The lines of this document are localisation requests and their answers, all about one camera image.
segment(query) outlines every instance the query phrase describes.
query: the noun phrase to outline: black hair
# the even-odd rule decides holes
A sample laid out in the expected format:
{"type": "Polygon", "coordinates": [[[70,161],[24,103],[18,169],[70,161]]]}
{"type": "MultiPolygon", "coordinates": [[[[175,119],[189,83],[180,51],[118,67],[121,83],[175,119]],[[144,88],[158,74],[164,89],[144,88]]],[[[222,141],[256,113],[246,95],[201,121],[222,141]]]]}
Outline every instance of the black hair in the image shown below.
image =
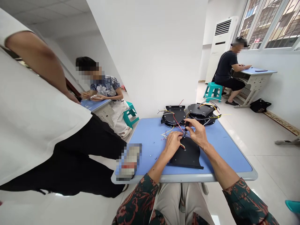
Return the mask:
{"type": "Polygon", "coordinates": [[[247,44],[247,39],[245,39],[243,36],[237,37],[233,43],[230,44],[231,46],[235,45],[244,45],[245,48],[249,47],[247,44]]]}
{"type": "Polygon", "coordinates": [[[96,71],[99,68],[99,63],[87,56],[78,57],[76,58],[76,68],[79,71],[96,71]]]}

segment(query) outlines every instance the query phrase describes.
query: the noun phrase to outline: teal stool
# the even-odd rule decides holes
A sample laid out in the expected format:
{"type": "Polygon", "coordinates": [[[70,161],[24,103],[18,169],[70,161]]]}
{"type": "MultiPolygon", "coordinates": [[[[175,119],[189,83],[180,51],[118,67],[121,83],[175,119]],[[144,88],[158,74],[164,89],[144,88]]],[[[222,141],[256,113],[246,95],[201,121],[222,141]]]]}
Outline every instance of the teal stool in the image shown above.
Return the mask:
{"type": "Polygon", "coordinates": [[[139,120],[139,118],[137,117],[135,120],[130,121],[128,115],[136,116],[137,112],[135,111],[135,108],[134,108],[134,106],[133,106],[133,104],[131,102],[127,102],[127,104],[129,106],[129,110],[126,110],[124,112],[123,119],[124,119],[125,123],[127,124],[127,126],[133,128],[132,125],[134,123],[136,123],[139,120]]]}
{"type": "Polygon", "coordinates": [[[293,213],[300,214],[300,202],[294,202],[290,200],[285,200],[285,204],[293,213]]]}
{"type": "Polygon", "coordinates": [[[222,89],[223,89],[222,85],[218,85],[215,82],[209,82],[203,98],[207,98],[206,99],[207,102],[214,100],[214,98],[219,99],[219,102],[221,102],[222,89]]]}

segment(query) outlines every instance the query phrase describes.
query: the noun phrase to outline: black shorts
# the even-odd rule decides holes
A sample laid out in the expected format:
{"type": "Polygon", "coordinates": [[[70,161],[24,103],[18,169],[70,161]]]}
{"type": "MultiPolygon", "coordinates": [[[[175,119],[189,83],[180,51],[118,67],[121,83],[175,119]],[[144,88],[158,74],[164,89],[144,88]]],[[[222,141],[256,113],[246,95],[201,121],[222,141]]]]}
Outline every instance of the black shorts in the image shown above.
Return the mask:
{"type": "Polygon", "coordinates": [[[229,80],[223,82],[215,82],[215,83],[218,85],[222,85],[226,88],[231,88],[232,91],[241,90],[246,86],[244,82],[234,79],[232,77],[229,80]]]}

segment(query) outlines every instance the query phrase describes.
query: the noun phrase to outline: air conditioner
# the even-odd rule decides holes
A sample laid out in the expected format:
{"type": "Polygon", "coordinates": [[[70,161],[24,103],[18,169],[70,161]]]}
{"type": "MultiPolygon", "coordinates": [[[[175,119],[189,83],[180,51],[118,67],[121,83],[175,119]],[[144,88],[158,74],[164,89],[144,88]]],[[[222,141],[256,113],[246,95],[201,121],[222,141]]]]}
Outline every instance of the air conditioner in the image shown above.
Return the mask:
{"type": "Polygon", "coordinates": [[[212,81],[221,55],[230,49],[232,40],[236,38],[233,37],[233,35],[237,24],[237,16],[229,17],[217,23],[215,35],[212,39],[212,49],[210,52],[205,83],[212,81]]]}

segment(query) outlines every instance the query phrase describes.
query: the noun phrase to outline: man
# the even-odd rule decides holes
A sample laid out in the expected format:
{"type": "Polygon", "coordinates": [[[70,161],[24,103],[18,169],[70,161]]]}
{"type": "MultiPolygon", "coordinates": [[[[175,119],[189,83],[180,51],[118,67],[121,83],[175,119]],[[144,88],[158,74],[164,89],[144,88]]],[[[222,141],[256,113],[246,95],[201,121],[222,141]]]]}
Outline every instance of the man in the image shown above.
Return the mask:
{"type": "Polygon", "coordinates": [[[235,41],[231,44],[230,50],[225,52],[221,56],[214,77],[214,82],[216,84],[232,89],[229,99],[225,102],[229,105],[238,105],[238,103],[236,103],[233,99],[245,87],[244,82],[233,79],[231,77],[231,69],[233,68],[235,72],[240,72],[251,67],[251,65],[245,66],[238,64],[237,54],[240,53],[240,51],[246,47],[248,47],[247,40],[244,39],[242,36],[237,37],[235,41]]]}
{"type": "Polygon", "coordinates": [[[40,75],[0,48],[0,190],[119,195],[124,185],[88,155],[117,159],[126,143],[69,93],[52,50],[2,9],[0,45],[40,75]]]}

